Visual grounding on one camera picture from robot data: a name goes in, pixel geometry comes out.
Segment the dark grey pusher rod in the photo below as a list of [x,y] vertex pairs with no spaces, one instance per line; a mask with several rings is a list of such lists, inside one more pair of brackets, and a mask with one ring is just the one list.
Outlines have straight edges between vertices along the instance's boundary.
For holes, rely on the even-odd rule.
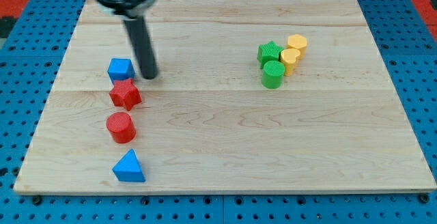
[[158,66],[152,41],[143,16],[125,20],[124,26],[135,53],[141,76],[145,79],[155,79],[158,76]]

